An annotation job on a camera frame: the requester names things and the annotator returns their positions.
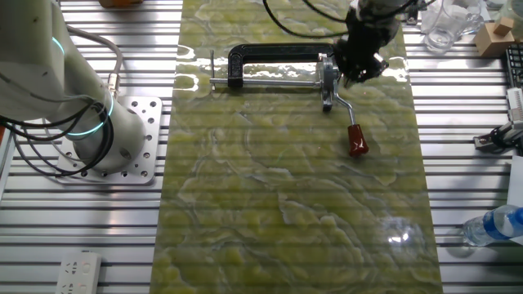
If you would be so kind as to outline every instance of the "wooden block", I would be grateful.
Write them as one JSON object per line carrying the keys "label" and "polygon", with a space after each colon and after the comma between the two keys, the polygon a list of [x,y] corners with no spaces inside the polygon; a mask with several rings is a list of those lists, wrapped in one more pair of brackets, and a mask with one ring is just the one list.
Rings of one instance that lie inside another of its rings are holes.
{"label": "wooden block", "polygon": [[516,40],[511,32],[500,36],[494,32],[496,24],[487,23],[474,38],[477,50],[481,57],[498,57],[502,55]]}
{"label": "wooden block", "polygon": [[494,33],[500,36],[506,36],[514,28],[514,20],[502,17],[494,26]]}

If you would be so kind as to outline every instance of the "glass cup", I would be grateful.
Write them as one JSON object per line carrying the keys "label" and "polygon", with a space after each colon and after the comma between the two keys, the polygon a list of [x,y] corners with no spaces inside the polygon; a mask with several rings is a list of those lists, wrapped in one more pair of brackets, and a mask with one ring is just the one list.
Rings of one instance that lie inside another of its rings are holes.
{"label": "glass cup", "polygon": [[422,33],[428,33],[434,27],[438,15],[440,14],[441,4],[443,0],[436,0],[427,7],[426,11],[421,11],[422,14]]}
{"label": "glass cup", "polygon": [[427,48],[447,52],[463,31],[479,19],[480,13],[481,0],[443,0],[438,18],[425,36]]}

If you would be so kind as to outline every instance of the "metal rod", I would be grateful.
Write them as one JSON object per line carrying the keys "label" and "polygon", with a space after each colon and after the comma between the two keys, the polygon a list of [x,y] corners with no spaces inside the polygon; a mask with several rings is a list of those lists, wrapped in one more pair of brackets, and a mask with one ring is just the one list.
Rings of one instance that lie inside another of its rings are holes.
{"label": "metal rod", "polygon": [[[210,83],[225,83],[226,78],[211,78]],[[260,80],[260,79],[244,79],[245,85],[266,85],[266,86],[294,86],[294,87],[321,87],[321,82],[308,81],[285,81],[285,80]]]}
{"label": "metal rod", "polygon": [[349,110],[349,116],[351,117],[351,126],[356,125],[356,117],[354,115],[354,109],[352,108],[352,105],[349,102],[345,101],[337,93],[337,82],[334,82],[334,88],[333,89],[334,89],[333,94],[336,97],[336,101],[339,102],[339,104],[345,106],[347,108],[347,110]]}
{"label": "metal rod", "polygon": [[[211,70],[211,78],[214,78],[214,50],[211,50]],[[212,84],[212,90],[216,90],[216,86],[214,85],[214,83]]]}

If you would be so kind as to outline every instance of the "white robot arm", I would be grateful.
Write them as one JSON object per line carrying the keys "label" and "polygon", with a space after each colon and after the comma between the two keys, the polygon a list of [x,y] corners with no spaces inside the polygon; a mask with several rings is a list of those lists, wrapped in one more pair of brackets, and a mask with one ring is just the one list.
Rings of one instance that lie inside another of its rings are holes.
{"label": "white robot arm", "polygon": [[[101,121],[100,110],[89,109],[68,131],[66,137],[74,142],[78,157],[85,163],[92,160],[104,144],[101,126],[107,123],[113,139],[96,164],[97,171],[121,170],[140,153],[143,122],[113,99],[82,57],[54,0],[1,1],[0,28],[0,121],[45,118],[56,123],[95,101],[104,105],[109,118]],[[72,123],[57,127],[68,130]]]}

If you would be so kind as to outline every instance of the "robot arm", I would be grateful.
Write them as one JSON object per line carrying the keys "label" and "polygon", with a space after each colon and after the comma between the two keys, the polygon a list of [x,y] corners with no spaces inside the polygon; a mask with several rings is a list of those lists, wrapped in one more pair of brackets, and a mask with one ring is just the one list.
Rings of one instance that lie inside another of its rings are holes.
{"label": "robot arm", "polygon": [[335,44],[346,85],[376,78],[388,67],[379,49],[396,36],[400,27],[396,15],[417,4],[418,0],[355,0],[351,4],[345,19],[348,34]]}
{"label": "robot arm", "polygon": [[[113,140],[96,164],[99,172],[117,171],[138,156],[145,141],[142,120],[112,97],[82,57],[54,0],[0,1],[0,28],[0,123],[13,130],[26,120],[56,123],[86,165],[105,145],[102,126],[110,125]],[[109,117],[101,119],[93,108],[82,112],[89,103],[85,97],[103,105]],[[64,122],[75,115],[74,126]]]}

